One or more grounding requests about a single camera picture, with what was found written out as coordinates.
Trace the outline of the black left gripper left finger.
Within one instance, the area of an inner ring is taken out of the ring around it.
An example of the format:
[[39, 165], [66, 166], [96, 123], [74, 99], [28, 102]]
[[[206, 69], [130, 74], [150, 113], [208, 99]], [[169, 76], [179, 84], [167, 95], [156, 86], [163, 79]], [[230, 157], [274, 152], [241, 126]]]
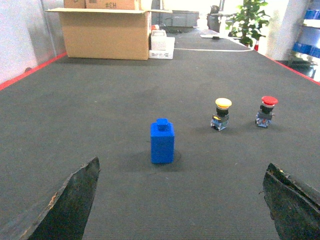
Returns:
[[81, 240], [95, 199], [100, 162], [90, 159], [53, 195], [21, 240]]

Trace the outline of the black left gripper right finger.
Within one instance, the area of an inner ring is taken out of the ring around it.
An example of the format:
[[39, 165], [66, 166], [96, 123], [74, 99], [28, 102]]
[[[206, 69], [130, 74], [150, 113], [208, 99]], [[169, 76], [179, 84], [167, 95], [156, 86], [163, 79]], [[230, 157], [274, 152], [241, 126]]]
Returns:
[[281, 240], [320, 238], [320, 192], [270, 163], [263, 179], [264, 200]]

